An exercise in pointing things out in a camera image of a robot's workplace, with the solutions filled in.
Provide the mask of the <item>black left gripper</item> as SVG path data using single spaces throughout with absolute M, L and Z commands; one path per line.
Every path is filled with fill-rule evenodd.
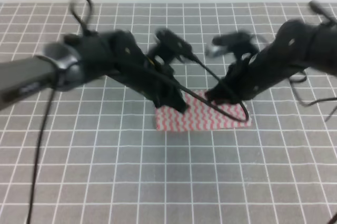
M 184 100 L 179 82 L 169 65 L 148 58 L 142 52 L 128 53 L 115 59 L 113 79 L 143 95 L 156 108 L 168 105 L 181 114 L 190 107 Z

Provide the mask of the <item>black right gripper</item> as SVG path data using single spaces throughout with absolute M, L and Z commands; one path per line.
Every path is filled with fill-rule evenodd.
M 231 63 L 226 75 L 206 92 L 206 99 L 216 104 L 238 104 L 263 93 L 262 81 L 257 78 L 262 61 L 262 55 L 254 55 Z

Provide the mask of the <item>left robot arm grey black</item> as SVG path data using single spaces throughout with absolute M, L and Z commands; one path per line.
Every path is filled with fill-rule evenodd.
M 152 101 L 184 113 L 188 105 L 170 63 L 191 52 L 184 40 L 167 29 L 155 34 L 157 43 L 147 54 L 129 31 L 68 34 L 49 43 L 42 55 L 1 64 L 1 108 L 46 88 L 65 92 L 108 76 Z

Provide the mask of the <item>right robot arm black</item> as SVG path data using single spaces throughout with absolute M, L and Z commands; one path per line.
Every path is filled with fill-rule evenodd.
M 275 39 L 258 50 L 245 31 L 215 36 L 207 51 L 211 54 L 234 54 L 225 77 L 206 92 L 216 104 L 238 104 L 311 67 L 336 76 L 336 28 L 323 23 L 317 26 L 301 20 L 281 25 Z

